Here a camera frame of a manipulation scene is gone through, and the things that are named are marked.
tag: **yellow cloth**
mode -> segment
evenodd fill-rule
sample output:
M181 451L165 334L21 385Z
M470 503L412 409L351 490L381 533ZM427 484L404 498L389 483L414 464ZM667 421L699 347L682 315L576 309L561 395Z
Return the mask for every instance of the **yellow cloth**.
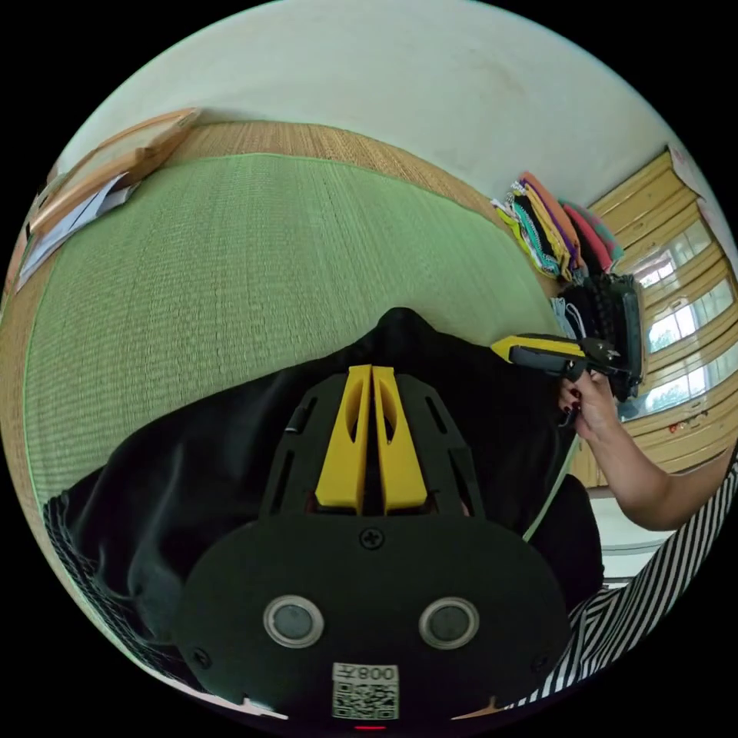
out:
M546 206L538 197L538 193L529 184L525 185L525 195L536 212L538 222L543 227L543 230L546 231L546 238L551 244L551 249L553 250L556 259L559 262L559 266L561 267L561 276L565 280L571 282L572 277L571 272L569 271L571 254L569 253L567 245L564 243L561 234L554 225L554 222L551 220L551 216L548 214Z
M530 246L526 242L525 237L523 236L523 232L520 229L520 223L518 223L515 218L512 218L510 215L508 215L507 212L505 212L502 208L499 208L496 205L494 207L497 209L497 214L500 216L502 221L512 231L517 244L520 246L520 248L523 249L526 256L528 256L528 258L533 262L533 266L536 268L536 270L539 271L544 277L548 277L549 279L557 279L557 276L555 274L551 274L549 271L546 271L543 268L539 258L534 252L531 251Z

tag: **green tatami mat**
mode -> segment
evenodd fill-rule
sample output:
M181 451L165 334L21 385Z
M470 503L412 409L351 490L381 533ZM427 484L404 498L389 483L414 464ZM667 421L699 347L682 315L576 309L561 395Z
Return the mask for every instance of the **green tatami mat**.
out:
M397 306L478 344L560 334L512 239L412 184L263 154L155 172L61 247L39 306L24 403L38 502L156 417L336 351Z

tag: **stack of fabric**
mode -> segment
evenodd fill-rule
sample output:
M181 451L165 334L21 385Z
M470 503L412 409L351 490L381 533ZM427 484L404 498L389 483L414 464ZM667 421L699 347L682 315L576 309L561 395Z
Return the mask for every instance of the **stack of fabric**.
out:
M609 274L623 257L599 218L557 200L529 171L511 185L505 202L491 202L535 268L551 279L582 285L589 276Z

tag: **pink cloth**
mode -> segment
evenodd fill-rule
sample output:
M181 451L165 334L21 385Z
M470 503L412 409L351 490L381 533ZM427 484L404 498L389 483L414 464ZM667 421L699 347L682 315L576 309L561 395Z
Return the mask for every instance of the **pink cloth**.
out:
M590 248L597 256L597 260L600 262L602 269L604 271L610 271L613 266L610 252L607 250L607 246L602 242L602 239L594 232L592 226L570 205L564 205L563 211L567 214L572 223L577 224L577 228L579 228L580 233L589 242Z

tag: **striped shirt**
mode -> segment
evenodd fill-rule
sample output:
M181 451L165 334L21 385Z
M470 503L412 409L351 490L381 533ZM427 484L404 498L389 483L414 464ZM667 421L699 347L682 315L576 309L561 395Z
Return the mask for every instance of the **striped shirt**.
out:
M603 588L571 614L572 638L543 687L523 706L565 690L617 661L645 638L689 586L720 533L738 487L738 445L720 489L625 587Z

